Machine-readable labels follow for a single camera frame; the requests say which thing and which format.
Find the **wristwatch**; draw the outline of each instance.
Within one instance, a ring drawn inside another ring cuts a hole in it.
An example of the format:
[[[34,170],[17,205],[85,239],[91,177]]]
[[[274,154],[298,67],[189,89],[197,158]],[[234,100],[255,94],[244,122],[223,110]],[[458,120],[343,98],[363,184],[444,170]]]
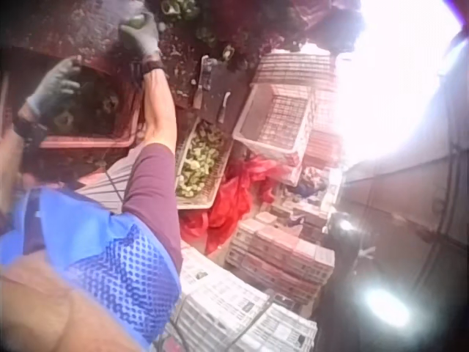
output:
[[[37,149],[47,137],[47,128],[44,125],[19,116],[13,120],[13,130],[24,139],[26,151]]]
[[[147,56],[142,60],[142,64],[141,64],[142,75],[145,75],[148,72],[157,70],[157,69],[164,70],[164,65],[163,65],[163,62],[161,61],[161,56],[159,53]]]

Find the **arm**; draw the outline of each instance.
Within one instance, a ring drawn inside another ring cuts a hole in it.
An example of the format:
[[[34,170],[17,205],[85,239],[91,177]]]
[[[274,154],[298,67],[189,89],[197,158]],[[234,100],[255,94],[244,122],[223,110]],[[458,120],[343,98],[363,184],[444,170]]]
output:
[[[123,213],[142,220],[165,247],[180,272],[181,239],[177,201],[174,193],[176,112],[168,81],[161,69],[158,31],[153,14],[144,12],[139,29],[128,21],[120,29],[140,49],[144,58],[144,113],[147,123],[144,144],[133,165],[125,192]]]
[[[159,55],[153,55],[152,59],[159,60]],[[166,145],[174,154],[177,139],[176,110],[164,71],[156,69],[146,73],[144,90],[147,123],[144,143]]]
[[[34,115],[25,105],[18,118],[34,122]],[[24,140],[10,128],[0,142],[0,213],[7,214],[12,207],[15,179],[23,156]]]
[[[123,40],[133,43],[143,58],[144,112],[147,123],[145,145],[159,143],[174,154],[176,149],[176,111],[168,81],[161,69],[158,30],[151,12],[142,12],[120,26]]]
[[[31,137],[31,131],[20,128],[18,122],[25,120],[30,125],[40,122],[60,101],[74,95],[80,84],[69,78],[79,72],[79,61],[79,57],[62,60],[45,75],[18,112],[13,127],[0,142],[0,218],[11,211],[13,187],[21,164],[24,138]]]

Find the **red plastic bag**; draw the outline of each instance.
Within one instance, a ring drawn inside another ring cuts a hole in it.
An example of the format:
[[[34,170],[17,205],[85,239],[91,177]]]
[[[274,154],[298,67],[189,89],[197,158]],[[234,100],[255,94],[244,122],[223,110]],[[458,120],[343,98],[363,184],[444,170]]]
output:
[[[253,183],[262,182],[259,185],[260,199],[273,202],[272,189],[276,181],[267,179],[267,176],[276,167],[276,161],[260,157],[230,164],[213,206],[208,210],[187,212],[180,219],[182,239],[190,243],[207,233],[205,254],[215,251],[232,235],[243,215],[251,210],[249,189]]]

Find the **purple sleeve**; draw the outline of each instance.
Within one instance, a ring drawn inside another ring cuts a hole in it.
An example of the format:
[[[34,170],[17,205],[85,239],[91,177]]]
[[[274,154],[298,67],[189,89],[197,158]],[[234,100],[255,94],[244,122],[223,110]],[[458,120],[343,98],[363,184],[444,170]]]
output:
[[[143,148],[133,165],[122,212],[142,220],[181,271],[181,237],[177,215],[174,154],[162,144]]]

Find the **gray work glove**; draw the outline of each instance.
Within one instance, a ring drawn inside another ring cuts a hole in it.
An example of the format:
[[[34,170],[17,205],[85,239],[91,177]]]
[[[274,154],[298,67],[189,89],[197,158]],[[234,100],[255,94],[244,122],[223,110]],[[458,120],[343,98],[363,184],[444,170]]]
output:
[[[47,72],[36,91],[26,99],[36,118],[46,115],[77,93],[80,84],[71,78],[80,72],[80,63],[80,56],[72,56]]]
[[[158,47],[158,29],[155,16],[151,12],[144,11],[129,20],[124,21],[119,30],[124,34],[125,40],[129,39],[137,46],[142,56],[160,53]]]

